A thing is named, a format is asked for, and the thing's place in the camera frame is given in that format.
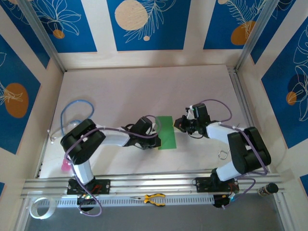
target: white board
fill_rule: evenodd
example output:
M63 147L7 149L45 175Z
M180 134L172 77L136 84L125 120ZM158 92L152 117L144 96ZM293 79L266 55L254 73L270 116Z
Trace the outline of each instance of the white board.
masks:
M228 124L245 126L228 70L225 65L97 69L65 73L53 119L52 131L60 127L60 113L73 100L85 99L95 106L92 120L102 126L120 127L136 123L145 115L184 115L185 107L214 98L226 103L233 112ZM229 117L227 109L217 103L206 103L212 120ZM90 106L72 105L64 121L84 119ZM161 171L183 171L214 168L227 161L218 159L218 152L227 145L203 138L196 140L176 132L176 149L140 150L136 147L100 146L90 159L93 173L129 174ZM71 175L62 172L64 151L60 139L48 143L41 178Z

